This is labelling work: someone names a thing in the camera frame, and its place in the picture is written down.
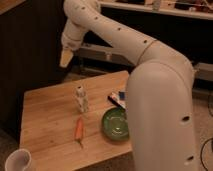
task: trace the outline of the small object on table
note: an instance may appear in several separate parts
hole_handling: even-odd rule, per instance
[[[76,123],[76,129],[75,129],[75,141],[77,141],[81,148],[83,148],[82,140],[83,140],[83,134],[84,134],[84,124],[82,117],[79,117]]]
[[[115,92],[112,92],[108,95],[108,100],[111,101],[114,105],[116,105],[117,107],[122,107],[122,108],[126,108],[126,104],[125,101],[122,100],[119,95]]]
[[[102,130],[103,133],[111,140],[128,140],[129,129],[125,109],[115,107],[107,110],[102,118]]]
[[[119,91],[119,92],[118,92],[118,95],[119,95],[119,99],[120,99],[120,100],[125,100],[125,92]]]
[[[86,91],[84,90],[83,86],[77,87],[76,96],[77,96],[76,99],[78,101],[80,111],[82,113],[87,112],[89,110],[88,98],[87,98]]]

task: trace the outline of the wooden shelf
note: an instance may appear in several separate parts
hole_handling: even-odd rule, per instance
[[[15,6],[21,4],[25,0],[1,0],[0,1],[0,15],[4,12],[14,8]]]

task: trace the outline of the small bottle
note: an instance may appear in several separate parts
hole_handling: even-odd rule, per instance
[[[79,109],[82,113],[85,113],[89,110],[88,107],[88,98],[83,86],[79,86],[76,89],[76,99],[79,104]]]

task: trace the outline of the wooden tabletop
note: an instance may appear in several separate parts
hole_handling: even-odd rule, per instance
[[[28,91],[24,97],[20,148],[28,149],[38,171],[71,171],[131,151],[130,141],[112,142],[101,133],[101,119],[114,107],[107,95],[125,90],[126,71]],[[76,87],[84,86],[89,112],[84,119],[84,148],[74,141],[81,115]]]
[[[0,15],[24,1],[25,0],[0,0]]]

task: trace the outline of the white mug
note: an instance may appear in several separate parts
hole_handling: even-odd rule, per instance
[[[5,171],[35,171],[35,163],[26,149],[11,153],[5,162]]]

